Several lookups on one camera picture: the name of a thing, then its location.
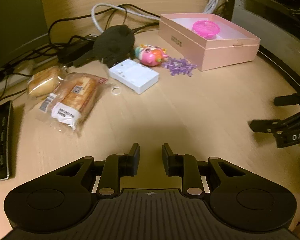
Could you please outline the white multi-port charger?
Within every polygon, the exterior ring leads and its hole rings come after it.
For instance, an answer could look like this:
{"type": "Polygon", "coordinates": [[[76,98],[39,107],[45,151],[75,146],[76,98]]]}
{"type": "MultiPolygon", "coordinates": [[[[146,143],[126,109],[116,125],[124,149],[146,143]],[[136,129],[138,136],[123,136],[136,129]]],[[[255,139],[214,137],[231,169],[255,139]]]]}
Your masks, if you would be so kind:
{"type": "Polygon", "coordinates": [[[131,59],[109,68],[109,75],[137,94],[142,94],[159,81],[158,72],[131,59]]]}

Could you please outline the purple crystal bead ornament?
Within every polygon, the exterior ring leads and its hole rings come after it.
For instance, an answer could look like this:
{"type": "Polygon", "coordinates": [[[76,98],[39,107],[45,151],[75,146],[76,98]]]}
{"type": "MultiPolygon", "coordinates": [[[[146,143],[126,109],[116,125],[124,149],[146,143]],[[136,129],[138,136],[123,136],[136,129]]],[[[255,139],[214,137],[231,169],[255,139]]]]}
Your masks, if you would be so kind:
{"type": "Polygon", "coordinates": [[[164,61],[161,66],[169,70],[171,76],[180,74],[192,76],[192,71],[197,68],[195,64],[192,64],[186,58],[177,59],[171,57],[164,61]]]}

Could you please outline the packaged bread roll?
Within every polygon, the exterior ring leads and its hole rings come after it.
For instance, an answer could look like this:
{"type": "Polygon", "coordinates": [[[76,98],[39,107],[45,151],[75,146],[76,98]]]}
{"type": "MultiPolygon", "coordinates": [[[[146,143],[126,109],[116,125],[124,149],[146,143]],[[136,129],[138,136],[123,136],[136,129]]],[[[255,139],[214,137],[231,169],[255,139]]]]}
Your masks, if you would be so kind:
{"type": "Polygon", "coordinates": [[[38,98],[52,93],[66,77],[64,67],[53,66],[34,74],[27,83],[27,94],[38,98]]]}

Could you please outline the pink plastic toy basket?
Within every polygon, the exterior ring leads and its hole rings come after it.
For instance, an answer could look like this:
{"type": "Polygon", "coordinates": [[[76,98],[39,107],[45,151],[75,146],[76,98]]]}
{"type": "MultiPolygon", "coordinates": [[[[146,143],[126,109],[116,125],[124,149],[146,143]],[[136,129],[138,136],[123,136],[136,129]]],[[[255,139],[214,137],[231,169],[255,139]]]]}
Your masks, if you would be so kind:
{"type": "Polygon", "coordinates": [[[200,20],[193,24],[192,31],[205,39],[212,39],[220,32],[220,27],[212,21],[200,20]]]}

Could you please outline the black plush toy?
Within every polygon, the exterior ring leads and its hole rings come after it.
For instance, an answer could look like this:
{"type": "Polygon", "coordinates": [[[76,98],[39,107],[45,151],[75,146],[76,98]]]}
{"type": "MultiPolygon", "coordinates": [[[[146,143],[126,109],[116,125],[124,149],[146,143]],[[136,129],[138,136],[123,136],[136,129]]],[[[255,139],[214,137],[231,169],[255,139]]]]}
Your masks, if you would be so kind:
{"type": "Polygon", "coordinates": [[[134,59],[135,36],[127,25],[115,25],[99,35],[91,50],[73,62],[74,67],[81,67],[90,60],[99,60],[108,68],[125,61],[134,59]]]}

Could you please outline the pink cardboard box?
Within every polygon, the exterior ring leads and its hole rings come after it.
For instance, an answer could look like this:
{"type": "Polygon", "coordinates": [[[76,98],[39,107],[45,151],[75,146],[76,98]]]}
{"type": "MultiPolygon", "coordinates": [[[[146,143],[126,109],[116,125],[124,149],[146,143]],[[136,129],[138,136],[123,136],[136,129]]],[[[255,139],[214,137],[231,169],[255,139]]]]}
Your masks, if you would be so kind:
{"type": "Polygon", "coordinates": [[[162,14],[159,36],[200,71],[253,61],[260,47],[260,38],[256,35],[214,14],[162,14]],[[220,28],[211,39],[192,30],[196,22],[206,20],[220,28]]]}

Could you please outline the computer tower case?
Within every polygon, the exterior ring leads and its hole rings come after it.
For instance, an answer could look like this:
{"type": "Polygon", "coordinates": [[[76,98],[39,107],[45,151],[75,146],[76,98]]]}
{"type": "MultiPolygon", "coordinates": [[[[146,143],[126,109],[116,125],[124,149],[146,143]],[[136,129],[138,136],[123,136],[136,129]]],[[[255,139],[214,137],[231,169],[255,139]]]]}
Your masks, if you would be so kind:
{"type": "Polygon", "coordinates": [[[259,37],[260,53],[300,88],[300,0],[229,0],[224,17],[259,37]]]}

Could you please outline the black power adapter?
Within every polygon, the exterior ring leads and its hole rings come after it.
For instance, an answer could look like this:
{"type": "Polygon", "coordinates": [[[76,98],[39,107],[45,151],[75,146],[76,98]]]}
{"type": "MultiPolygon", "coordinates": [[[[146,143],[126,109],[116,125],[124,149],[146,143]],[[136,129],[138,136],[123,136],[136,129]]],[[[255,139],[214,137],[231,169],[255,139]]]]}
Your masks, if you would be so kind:
{"type": "Polygon", "coordinates": [[[97,35],[78,36],[70,38],[66,46],[57,53],[58,62],[63,65],[71,66],[72,63],[93,49],[93,44],[97,35]]]}

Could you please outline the white power strip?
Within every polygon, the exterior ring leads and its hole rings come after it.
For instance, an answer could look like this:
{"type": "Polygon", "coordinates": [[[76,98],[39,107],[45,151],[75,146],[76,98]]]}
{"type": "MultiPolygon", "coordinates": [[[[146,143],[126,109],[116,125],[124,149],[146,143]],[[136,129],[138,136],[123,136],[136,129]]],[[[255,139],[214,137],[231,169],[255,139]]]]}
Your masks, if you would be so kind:
{"type": "Polygon", "coordinates": [[[4,69],[4,72],[0,74],[0,93],[3,92],[5,84],[7,84],[6,88],[9,88],[32,76],[35,66],[34,60],[23,61],[12,69],[12,74],[9,76],[7,76],[4,69]]]}

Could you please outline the black monitor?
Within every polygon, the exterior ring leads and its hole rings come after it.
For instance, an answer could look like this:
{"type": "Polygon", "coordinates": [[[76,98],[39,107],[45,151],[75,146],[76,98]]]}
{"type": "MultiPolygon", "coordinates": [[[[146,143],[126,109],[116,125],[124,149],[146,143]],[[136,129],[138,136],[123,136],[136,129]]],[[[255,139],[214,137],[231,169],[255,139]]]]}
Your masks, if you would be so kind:
{"type": "Polygon", "coordinates": [[[47,42],[42,0],[0,0],[0,67],[47,42]]]}

